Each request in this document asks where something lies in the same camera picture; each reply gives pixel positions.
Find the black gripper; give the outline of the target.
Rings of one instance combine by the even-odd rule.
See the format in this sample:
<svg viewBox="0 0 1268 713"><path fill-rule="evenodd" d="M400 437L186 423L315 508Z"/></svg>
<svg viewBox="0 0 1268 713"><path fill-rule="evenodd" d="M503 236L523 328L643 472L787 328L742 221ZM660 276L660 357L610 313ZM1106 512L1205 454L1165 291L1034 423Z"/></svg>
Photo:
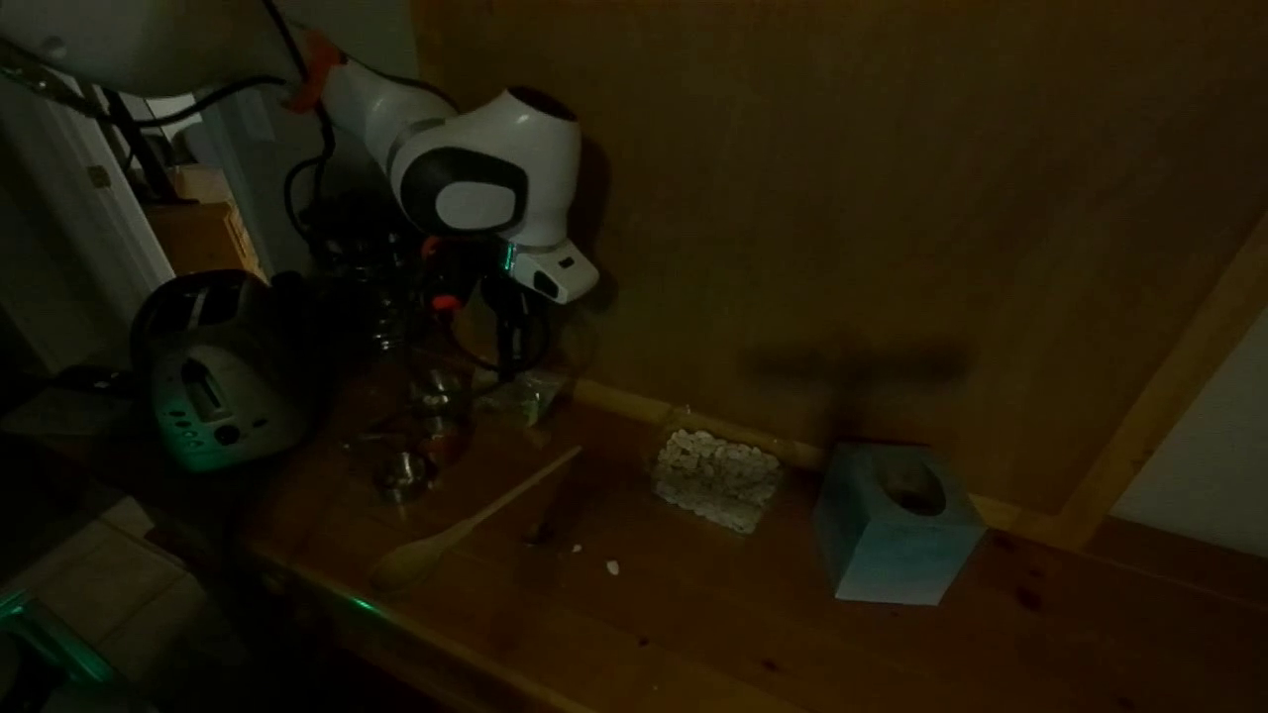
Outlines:
<svg viewBox="0 0 1268 713"><path fill-rule="evenodd" d="M505 245L495 236L425 236L421 306L439 323L453 353L488 369L500 382L509 382L552 357L552 299L523 289L503 270L503 257ZM476 323L490 334L490 353L462 344L461 328Z"/></svg>

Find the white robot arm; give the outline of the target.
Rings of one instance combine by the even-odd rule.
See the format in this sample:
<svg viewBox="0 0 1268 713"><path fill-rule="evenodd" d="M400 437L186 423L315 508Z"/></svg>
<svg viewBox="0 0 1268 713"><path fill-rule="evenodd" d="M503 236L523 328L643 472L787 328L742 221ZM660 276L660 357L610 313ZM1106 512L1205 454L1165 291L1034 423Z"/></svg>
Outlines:
<svg viewBox="0 0 1268 713"><path fill-rule="evenodd" d="M597 264L571 236L578 118L525 87L461 109L354 56L331 56L314 91L363 146L405 221L439 245L421 276L425 306L455 313L484 291L495 313L495 375L535 369L541 307L573 306L597 283Z"/></svg>

